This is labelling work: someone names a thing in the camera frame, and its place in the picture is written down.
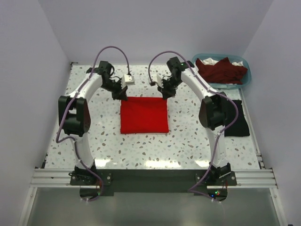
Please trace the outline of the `red t shirt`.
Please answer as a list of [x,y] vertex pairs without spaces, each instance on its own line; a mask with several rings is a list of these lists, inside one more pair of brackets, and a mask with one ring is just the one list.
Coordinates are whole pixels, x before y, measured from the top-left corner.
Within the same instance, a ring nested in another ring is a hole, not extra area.
[[161,97],[129,97],[120,104],[121,134],[168,133],[167,101]]

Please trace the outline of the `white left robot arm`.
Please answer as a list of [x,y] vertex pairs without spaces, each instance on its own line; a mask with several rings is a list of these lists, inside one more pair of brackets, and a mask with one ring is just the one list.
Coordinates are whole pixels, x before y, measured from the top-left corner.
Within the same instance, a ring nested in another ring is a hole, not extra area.
[[70,176],[87,185],[103,185],[88,142],[91,126],[88,102],[100,88],[110,92],[114,100],[127,100],[127,86],[134,82],[131,73],[115,76],[114,72],[112,64],[101,61],[98,67],[90,67],[87,70],[84,80],[73,92],[58,99],[59,129],[56,142],[61,143],[67,139],[73,142],[78,162]]

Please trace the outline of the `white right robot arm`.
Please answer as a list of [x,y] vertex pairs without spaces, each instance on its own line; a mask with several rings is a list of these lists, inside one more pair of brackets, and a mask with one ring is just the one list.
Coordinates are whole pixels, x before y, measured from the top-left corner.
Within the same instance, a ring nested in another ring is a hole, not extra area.
[[191,67],[192,63],[180,62],[177,57],[173,57],[166,64],[171,75],[167,78],[156,77],[158,91],[162,97],[165,100],[174,97],[177,87],[181,83],[185,83],[201,101],[198,118],[207,132],[211,160],[207,171],[193,188],[203,181],[211,181],[215,185],[220,185],[231,173],[224,144],[224,132],[237,120],[238,108],[225,93],[218,92],[209,86],[204,79],[197,76]]

